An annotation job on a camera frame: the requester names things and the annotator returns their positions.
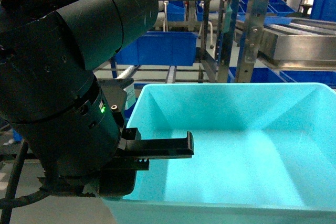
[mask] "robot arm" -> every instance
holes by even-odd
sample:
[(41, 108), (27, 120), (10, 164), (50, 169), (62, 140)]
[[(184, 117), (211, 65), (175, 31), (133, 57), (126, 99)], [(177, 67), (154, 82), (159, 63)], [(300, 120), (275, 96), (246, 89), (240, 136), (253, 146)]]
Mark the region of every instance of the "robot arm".
[(108, 82), (115, 97), (109, 104), (93, 74), (154, 25), (158, 0), (1, 4), (0, 116), (52, 174), (41, 179), (50, 194), (84, 195), (98, 181), (100, 196), (122, 196), (133, 190), (136, 170), (149, 168), (140, 159), (193, 155), (191, 133), (141, 141), (137, 129), (125, 129), (120, 82), (127, 80)]

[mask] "screw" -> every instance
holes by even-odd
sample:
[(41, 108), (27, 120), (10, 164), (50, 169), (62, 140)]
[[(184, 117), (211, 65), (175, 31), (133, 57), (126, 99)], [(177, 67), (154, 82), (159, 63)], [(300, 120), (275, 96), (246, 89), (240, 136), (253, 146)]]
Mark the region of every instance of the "screw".
[(118, 106), (116, 106), (116, 105), (112, 105), (111, 110), (112, 110), (113, 112), (117, 111), (117, 110), (118, 110)]
[(96, 122), (93, 122), (89, 125), (89, 129), (92, 129), (96, 125)]
[(66, 55), (63, 55), (62, 56), (62, 61), (65, 63), (65, 62), (67, 62), (67, 60), (68, 60), (68, 57)]
[(49, 73), (49, 72), (51, 71), (51, 68), (50, 68), (49, 65), (45, 65), (45, 66), (44, 66), (44, 70), (45, 70), (47, 73)]

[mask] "black cable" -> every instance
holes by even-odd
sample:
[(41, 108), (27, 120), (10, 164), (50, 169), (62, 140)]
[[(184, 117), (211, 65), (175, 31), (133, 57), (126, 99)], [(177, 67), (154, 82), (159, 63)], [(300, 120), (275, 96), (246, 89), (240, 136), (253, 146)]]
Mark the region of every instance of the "black cable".
[[(25, 162), (25, 156), (27, 152), (28, 152), (28, 143), (23, 139), (21, 142), (19, 153), (15, 158), (14, 165), (11, 171), (6, 196), (4, 198), (5, 200), (11, 200), (15, 198), (16, 189), (19, 184), (20, 175), (23, 168), (23, 164)], [(0, 221), (1, 224), (9, 224), (11, 220), (10, 218), (12, 215), (12, 210), (13, 209), (11, 207), (4, 207), (1, 213), (1, 221)]]
[(39, 190), (33, 194), (15, 198), (16, 189), (19, 183), (27, 152), (28, 143), (25, 140), (22, 140), (19, 153), (16, 156), (11, 171), (6, 196), (5, 198), (0, 199), (0, 209), (3, 209), (0, 221), (1, 224), (9, 224), (13, 208), (27, 206), (49, 196), (49, 193), (46, 191)]
[(29, 194), (27, 196), (22, 196), (15, 199), (10, 200), (0, 199), (0, 209), (3, 209), (5, 207), (16, 208), (16, 207), (28, 206), (30, 204), (45, 199), (49, 195), (50, 194), (48, 192), (40, 190), (33, 194)]

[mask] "blue storage bin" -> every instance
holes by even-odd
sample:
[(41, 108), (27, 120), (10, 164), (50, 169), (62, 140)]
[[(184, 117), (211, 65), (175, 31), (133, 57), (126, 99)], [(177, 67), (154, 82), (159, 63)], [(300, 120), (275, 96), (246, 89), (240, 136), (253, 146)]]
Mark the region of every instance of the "blue storage bin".
[(310, 18), (336, 22), (336, 0), (314, 0)]
[(196, 56), (194, 33), (150, 31), (116, 54), (123, 65), (192, 66)]
[(283, 5), (287, 5), (287, 3), (283, 0), (269, 0), (270, 4), (283, 4)]
[(336, 88), (336, 72), (326, 71), (281, 71), (287, 82), (319, 82)]
[(103, 202), (118, 224), (332, 224), (335, 118), (323, 84), (148, 85), (128, 127), (191, 131), (195, 155), (150, 160), (130, 195)]
[(198, 22), (203, 21), (203, 14), (204, 14), (204, 10), (200, 6), (200, 3), (201, 3), (201, 1), (196, 1), (196, 17), (197, 17)]
[(248, 0), (239, 0), (239, 2), (240, 2), (241, 4), (247, 5)]
[[(243, 9), (244, 13), (247, 12), (247, 5), (240, 3), (241, 8)], [(273, 13), (273, 10), (270, 8), (270, 6), (267, 6), (267, 11), (266, 13)]]
[[(245, 22), (245, 16), (239, 16), (237, 17), (237, 20)], [(289, 25), (292, 20), (293, 18), (266, 16), (264, 24), (265, 25), (270, 25), (270, 24)]]
[(23, 137), (13, 129), (13, 139), (15, 142), (21, 142)]
[(167, 6), (168, 21), (184, 21), (185, 6), (183, 1), (169, 1)]
[[(233, 83), (235, 81), (236, 76), (235, 67), (230, 67), (228, 82)], [(284, 78), (273, 72), (269, 68), (255, 68), (253, 70), (251, 83), (282, 83), (285, 82)]]
[(243, 10), (243, 8), (242, 8), (242, 6), (240, 4), (238, 5), (238, 13), (237, 14), (239, 16), (245, 15), (245, 12), (244, 12), (244, 10)]
[(271, 9), (275, 14), (277, 14), (280, 17), (286, 17), (288, 14), (294, 13), (295, 10), (290, 8), (288, 5), (284, 4), (269, 4)]

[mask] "floor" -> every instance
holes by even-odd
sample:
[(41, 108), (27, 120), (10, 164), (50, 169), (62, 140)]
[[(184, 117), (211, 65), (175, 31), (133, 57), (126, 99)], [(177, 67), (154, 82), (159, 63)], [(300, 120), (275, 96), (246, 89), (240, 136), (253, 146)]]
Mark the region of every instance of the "floor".
[[(209, 48), (208, 52), (213, 55), (213, 50)], [(236, 66), (238, 59), (239, 47), (234, 43), (232, 51), (232, 59), (230, 66)], [(102, 65), (106, 70), (96, 72), (98, 78), (112, 78), (109, 64)], [(165, 69), (168, 66), (142, 66), (142, 69)], [(198, 65), (192, 67), (184, 67), (181, 69), (198, 69)], [(166, 72), (158, 71), (139, 71), (135, 74), (135, 79), (165, 79)], [(197, 72), (178, 72), (177, 78), (180, 79), (198, 79)], [(7, 142), (12, 137), (11, 132), (0, 134), (0, 144)], [(0, 171), (0, 197), (4, 197), (12, 163), (5, 164)], [(17, 191), (17, 196), (27, 195), (38, 190), (40, 183), (37, 177), (43, 176), (43, 169), (37, 162), (27, 161), (24, 165)], [(48, 197), (33, 205), (17, 208), (13, 210), (11, 224), (65, 224), (65, 223), (81, 223), (81, 224), (114, 224), (116, 223), (109, 209), (104, 206), (99, 198), (60, 198)]]

